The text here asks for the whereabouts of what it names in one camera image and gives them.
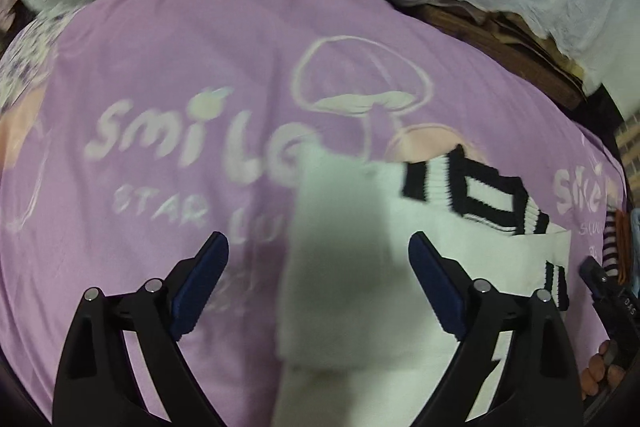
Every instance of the metal pin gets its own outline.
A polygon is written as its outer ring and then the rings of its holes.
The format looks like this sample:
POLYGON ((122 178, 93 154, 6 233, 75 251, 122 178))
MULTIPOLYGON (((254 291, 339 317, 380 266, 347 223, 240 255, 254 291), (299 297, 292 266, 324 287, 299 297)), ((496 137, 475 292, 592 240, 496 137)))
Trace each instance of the metal pin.
POLYGON ((549 302, 551 300, 551 293, 544 288, 540 288, 540 290, 536 291, 536 297, 543 302, 549 302))
POLYGON ((100 290, 98 290, 98 288, 89 288, 84 292, 84 300, 93 301, 98 298, 98 295, 100 295, 100 290))
POLYGON ((156 293, 160 291, 160 288, 162 288, 162 281, 160 279, 149 279, 145 282, 145 290, 149 293, 156 293))
POLYGON ((474 288, 480 293, 487 293, 491 289, 491 283, 484 279, 474 281, 474 288))

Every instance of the purple bedsheet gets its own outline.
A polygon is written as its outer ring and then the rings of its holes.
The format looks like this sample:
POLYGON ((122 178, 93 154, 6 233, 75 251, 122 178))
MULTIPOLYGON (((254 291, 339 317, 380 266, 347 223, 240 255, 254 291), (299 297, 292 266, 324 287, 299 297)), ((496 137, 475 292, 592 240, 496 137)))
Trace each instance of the purple bedsheet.
POLYGON ((47 68, 0 184, 0 345, 47 415, 84 289, 133 291, 220 230, 229 266, 180 349, 230 427, 270 423, 301 140, 376 160, 460 142, 522 177, 573 232, 566 323, 578 363, 605 338, 576 268, 601 254, 620 167, 535 87, 381 0, 98 0, 47 68))

